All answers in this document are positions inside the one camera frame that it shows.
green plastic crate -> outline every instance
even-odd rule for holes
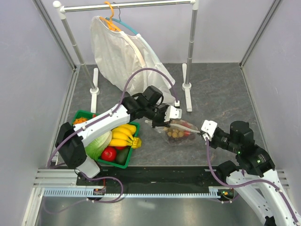
[[[93,115],[94,113],[91,113],[91,112],[86,112],[86,111],[83,111],[83,110],[78,110],[73,118],[73,121],[72,121],[72,124],[73,122],[76,120],[76,119],[79,119],[80,117],[84,117],[84,118],[87,118],[87,119],[92,119],[93,118]],[[129,124],[131,125],[134,125],[137,127],[137,130],[134,134],[134,137],[137,137],[138,136],[138,133],[139,133],[139,129],[140,129],[140,124],[137,123],[137,122],[130,122]],[[130,162],[130,158],[131,158],[131,155],[132,155],[132,151],[133,149],[130,148],[130,151],[128,153],[128,156],[127,156],[127,161],[124,165],[119,165],[119,164],[116,164],[114,162],[111,162],[111,161],[105,161],[105,160],[102,160],[102,159],[98,159],[97,161],[98,162],[102,162],[102,163],[105,163],[105,164],[108,164],[108,165],[111,165],[111,166],[116,166],[116,167],[119,167],[119,168],[122,168],[122,169],[125,169],[127,166],[128,166],[128,163]]]

gray wall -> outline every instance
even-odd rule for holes
[[[0,221],[20,225],[49,146],[71,69],[31,0],[0,7]]]
[[[246,63],[264,137],[301,211],[301,1],[282,1]]]
[[[52,6],[43,0],[72,58],[78,63],[66,31]],[[119,0],[120,2],[141,0]],[[103,4],[99,0],[61,0],[65,6]],[[200,0],[195,35],[195,63],[239,62],[260,26],[273,0]],[[163,63],[184,63],[188,54],[191,5],[123,8],[121,20],[136,29]],[[84,58],[95,64],[90,42],[93,16],[110,16],[110,10],[67,13]]]

cabbage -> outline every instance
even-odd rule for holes
[[[86,154],[92,159],[97,160],[102,154],[103,150],[109,145],[112,140],[112,132],[108,131],[100,137],[92,141],[86,148]]]

marble-patterned surface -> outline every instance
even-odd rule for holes
[[[193,107],[191,113],[185,110],[184,92],[181,88],[182,64],[166,64],[165,66],[176,80],[175,89],[183,109],[182,119],[197,127],[200,127],[205,119],[213,120],[226,132],[229,132],[231,122],[236,120],[247,121],[254,130],[256,143],[263,147],[257,121],[238,64],[193,64],[190,77]],[[94,67],[95,65],[88,66],[91,74],[93,74]],[[83,72],[80,71],[68,121],[72,121],[73,116],[79,109],[90,110],[91,95],[89,89],[89,83]],[[99,76],[99,89],[97,112],[102,113],[118,102],[121,91],[102,75]],[[200,140],[200,142],[190,146],[170,146],[144,120],[138,120],[141,125],[139,137],[143,145],[133,151],[129,165],[207,165],[204,141]],[[234,154],[221,149],[212,149],[212,155],[214,165],[227,160],[235,161]]]

dark green vegetable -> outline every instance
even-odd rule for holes
[[[126,147],[122,151],[119,151],[115,158],[115,162],[119,165],[125,165],[127,161],[128,153],[130,152],[131,147]]]

